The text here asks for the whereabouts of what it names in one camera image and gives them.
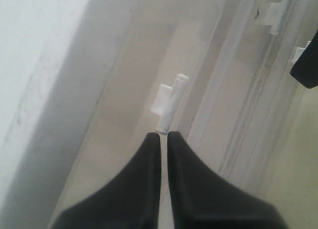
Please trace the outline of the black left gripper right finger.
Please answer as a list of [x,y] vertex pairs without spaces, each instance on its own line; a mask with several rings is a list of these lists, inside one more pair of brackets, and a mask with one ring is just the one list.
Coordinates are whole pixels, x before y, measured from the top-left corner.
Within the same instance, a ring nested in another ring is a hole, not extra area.
[[167,169],[176,229],[286,229],[274,206],[213,172],[180,132],[167,136]]

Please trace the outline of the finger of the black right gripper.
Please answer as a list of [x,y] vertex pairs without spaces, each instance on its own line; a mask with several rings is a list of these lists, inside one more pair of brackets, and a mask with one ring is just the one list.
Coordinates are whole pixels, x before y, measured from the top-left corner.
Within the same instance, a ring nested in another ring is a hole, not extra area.
[[290,75],[307,89],[318,85],[318,33],[294,63]]

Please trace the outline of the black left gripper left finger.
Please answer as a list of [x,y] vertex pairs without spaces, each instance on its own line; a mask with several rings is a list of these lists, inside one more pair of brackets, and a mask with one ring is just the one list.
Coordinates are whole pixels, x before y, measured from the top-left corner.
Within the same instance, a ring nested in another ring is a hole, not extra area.
[[161,189],[161,147],[148,133],[127,165],[104,187],[64,210],[54,229],[156,229]]

